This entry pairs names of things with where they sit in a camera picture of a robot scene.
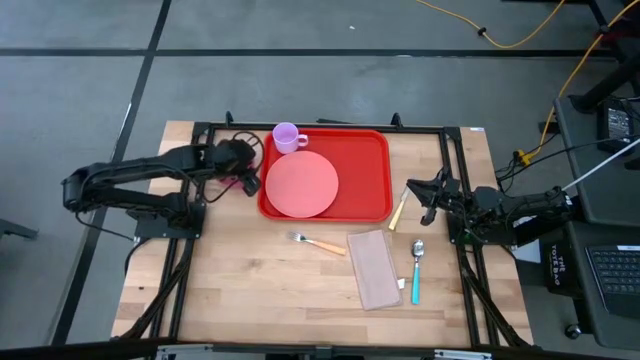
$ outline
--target pink plate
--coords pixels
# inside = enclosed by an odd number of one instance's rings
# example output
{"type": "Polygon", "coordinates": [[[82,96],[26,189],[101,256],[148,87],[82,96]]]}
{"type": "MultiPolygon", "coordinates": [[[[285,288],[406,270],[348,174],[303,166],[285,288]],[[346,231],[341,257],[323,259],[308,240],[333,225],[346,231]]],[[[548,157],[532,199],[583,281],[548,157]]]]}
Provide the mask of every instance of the pink plate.
{"type": "Polygon", "coordinates": [[[284,215],[308,218],[325,211],[338,194],[338,173],[324,156],[296,151],[278,159],[267,173],[269,202],[284,215]]]}

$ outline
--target pink cup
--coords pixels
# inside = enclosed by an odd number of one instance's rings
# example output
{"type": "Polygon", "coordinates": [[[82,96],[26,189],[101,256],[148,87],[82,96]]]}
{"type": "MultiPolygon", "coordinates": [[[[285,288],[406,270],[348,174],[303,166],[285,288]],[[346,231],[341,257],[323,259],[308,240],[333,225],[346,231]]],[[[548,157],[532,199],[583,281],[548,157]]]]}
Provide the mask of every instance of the pink cup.
{"type": "Polygon", "coordinates": [[[305,147],[309,144],[307,135],[298,133],[298,128],[292,123],[280,123],[273,128],[273,140],[276,143],[276,149],[281,154],[290,154],[298,147],[305,147]]]}

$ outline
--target cup handle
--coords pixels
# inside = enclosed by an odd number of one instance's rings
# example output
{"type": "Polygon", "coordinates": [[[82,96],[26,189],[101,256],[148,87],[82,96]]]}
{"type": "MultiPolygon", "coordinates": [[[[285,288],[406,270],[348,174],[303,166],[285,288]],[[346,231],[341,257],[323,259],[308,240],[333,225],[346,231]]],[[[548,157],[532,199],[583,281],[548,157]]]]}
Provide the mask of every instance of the cup handle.
{"type": "Polygon", "coordinates": [[[309,137],[307,135],[302,135],[302,134],[298,135],[298,146],[305,147],[307,145],[309,145],[309,137]]]}

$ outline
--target knife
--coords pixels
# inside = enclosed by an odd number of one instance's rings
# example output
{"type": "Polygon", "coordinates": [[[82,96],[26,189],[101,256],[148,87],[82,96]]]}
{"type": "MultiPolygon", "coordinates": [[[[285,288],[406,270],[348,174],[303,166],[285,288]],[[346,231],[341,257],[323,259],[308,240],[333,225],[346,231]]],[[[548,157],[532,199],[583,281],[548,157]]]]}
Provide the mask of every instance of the knife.
{"type": "Polygon", "coordinates": [[[409,188],[404,187],[404,191],[402,192],[402,196],[400,197],[400,205],[396,209],[396,212],[393,214],[393,218],[389,223],[389,230],[393,231],[396,229],[396,225],[398,224],[398,220],[400,220],[400,214],[402,213],[402,209],[404,208],[404,202],[407,200],[407,196],[409,196],[409,188]]]}

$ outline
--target laptop keyboard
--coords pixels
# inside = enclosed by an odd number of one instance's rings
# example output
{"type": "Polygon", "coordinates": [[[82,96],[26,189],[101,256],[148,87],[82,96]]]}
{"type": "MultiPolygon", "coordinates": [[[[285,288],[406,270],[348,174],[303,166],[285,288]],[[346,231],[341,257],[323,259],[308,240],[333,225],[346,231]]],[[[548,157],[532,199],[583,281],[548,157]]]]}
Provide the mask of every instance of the laptop keyboard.
{"type": "Polygon", "coordinates": [[[640,251],[588,249],[592,266],[605,294],[640,296],[640,251]]]}

